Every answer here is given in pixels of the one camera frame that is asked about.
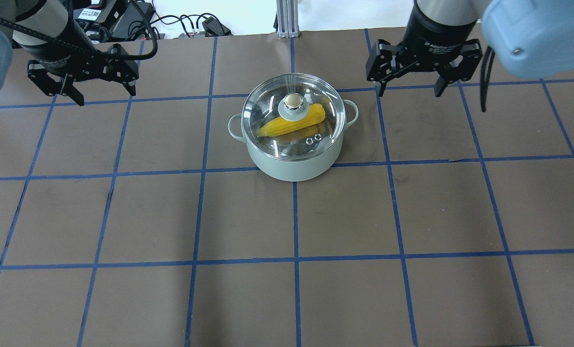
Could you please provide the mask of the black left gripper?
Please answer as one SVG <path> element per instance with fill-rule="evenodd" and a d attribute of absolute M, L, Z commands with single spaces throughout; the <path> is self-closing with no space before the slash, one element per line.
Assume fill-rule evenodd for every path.
<path fill-rule="evenodd" d="M 94 51 L 93 54 L 79 53 L 53 42 L 45 42 L 19 31 L 15 32 L 15 42 L 32 55 L 36 61 L 27 62 L 27 77 L 46 96 L 68 96 L 78 106 L 85 105 L 83 94 L 73 85 L 74 78 L 85 80 L 98 73 L 98 78 L 118 82 L 131 96 L 136 96 L 136 81 L 139 79 L 139 66 L 135 60 L 108 58 L 96 55 L 98 52 L 79 24 L 69 19 L 67 24 L 50 27 L 56 33 L 40 32 L 69 42 L 70 44 Z M 60 76 L 58 81 L 49 73 Z"/>

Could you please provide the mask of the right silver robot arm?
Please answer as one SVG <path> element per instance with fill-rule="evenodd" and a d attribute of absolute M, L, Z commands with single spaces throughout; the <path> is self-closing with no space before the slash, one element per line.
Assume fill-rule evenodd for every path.
<path fill-rule="evenodd" d="M 437 72 L 441 96 L 492 56 L 523 79 L 574 69 L 574 0 L 416 0 L 402 41 L 377 40 L 365 72 L 379 96 L 407 73 Z"/>

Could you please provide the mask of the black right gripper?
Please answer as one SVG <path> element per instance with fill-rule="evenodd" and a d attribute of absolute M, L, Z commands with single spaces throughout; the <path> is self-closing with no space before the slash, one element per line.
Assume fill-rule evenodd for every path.
<path fill-rule="evenodd" d="M 415 5 L 401 43 L 376 40 L 373 44 L 366 62 L 366 79 L 374 82 L 377 96 L 382 97 L 393 79 L 411 72 L 436 71 L 439 78 L 434 94 L 440 97 L 448 85 L 469 81 L 480 64 L 480 41 L 467 40 L 475 24 L 474 20 L 463 26 L 435 22 Z"/>

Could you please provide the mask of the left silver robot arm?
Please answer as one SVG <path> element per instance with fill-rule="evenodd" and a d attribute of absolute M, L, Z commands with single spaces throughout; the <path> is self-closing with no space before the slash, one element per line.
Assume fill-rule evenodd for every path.
<path fill-rule="evenodd" d="M 136 95 L 137 60 L 116 43 L 102 52 L 78 24 L 75 11 L 93 10 L 97 0 L 0 0 L 0 91 L 12 63 L 13 48 L 31 55 L 28 79 L 46 96 L 65 96 L 83 106 L 75 83 L 104 80 Z"/>

